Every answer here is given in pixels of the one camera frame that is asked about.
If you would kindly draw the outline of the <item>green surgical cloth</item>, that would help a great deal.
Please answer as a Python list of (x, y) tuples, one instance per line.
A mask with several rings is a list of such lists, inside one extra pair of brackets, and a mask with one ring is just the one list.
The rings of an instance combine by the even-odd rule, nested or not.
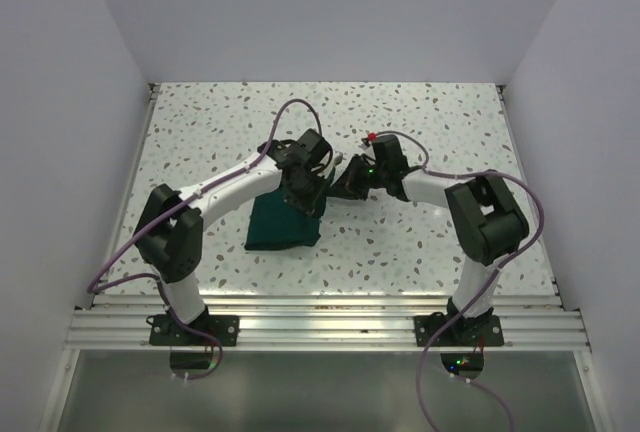
[(309, 216), (285, 202), (282, 184), (254, 199), (244, 243), (246, 251), (282, 251), (296, 247), (313, 247), (320, 235), (320, 225), (327, 206), (323, 191)]

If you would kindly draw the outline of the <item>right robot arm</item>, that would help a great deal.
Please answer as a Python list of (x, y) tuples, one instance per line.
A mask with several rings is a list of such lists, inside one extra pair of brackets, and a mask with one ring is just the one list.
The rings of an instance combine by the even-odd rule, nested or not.
[(372, 189), (383, 189), (400, 201), (449, 211), (464, 262), (447, 304), (445, 331), (454, 343), (470, 343), (492, 316), (493, 295), (506, 260), (519, 251), (530, 232), (504, 178), (493, 170), (455, 176), (419, 166), (401, 168), (361, 154), (351, 159), (328, 195), (365, 200)]

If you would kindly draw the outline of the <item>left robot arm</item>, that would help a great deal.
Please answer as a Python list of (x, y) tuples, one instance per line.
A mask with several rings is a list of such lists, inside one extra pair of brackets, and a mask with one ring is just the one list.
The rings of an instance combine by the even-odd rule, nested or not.
[(162, 184), (150, 194), (135, 229), (142, 259), (160, 274), (160, 287), (175, 315), (172, 331), (185, 344), (201, 342), (208, 314), (195, 270), (208, 229), (247, 202), (254, 206), (245, 246), (279, 251), (311, 247), (320, 238), (320, 218), (333, 174), (317, 166), (245, 161), (209, 183), (174, 190)]

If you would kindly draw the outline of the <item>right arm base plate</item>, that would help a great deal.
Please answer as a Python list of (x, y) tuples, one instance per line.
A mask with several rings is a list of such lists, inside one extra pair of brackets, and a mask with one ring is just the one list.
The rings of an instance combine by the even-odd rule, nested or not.
[[(416, 344), (424, 347), (429, 339), (445, 325), (448, 315), (436, 312), (413, 318)], [(436, 347), (501, 347), (505, 344), (502, 326), (498, 316), (458, 319), (435, 340)]]

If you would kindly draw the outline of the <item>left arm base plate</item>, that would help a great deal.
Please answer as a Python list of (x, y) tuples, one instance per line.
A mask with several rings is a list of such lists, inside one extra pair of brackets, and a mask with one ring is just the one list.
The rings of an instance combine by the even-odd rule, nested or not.
[[(211, 344), (201, 335), (179, 326), (168, 313), (148, 316), (146, 323), (151, 327), (149, 344), (152, 346), (188, 347)], [(223, 347), (234, 347), (239, 334), (239, 317), (203, 313), (189, 323), (188, 327), (213, 336)]]

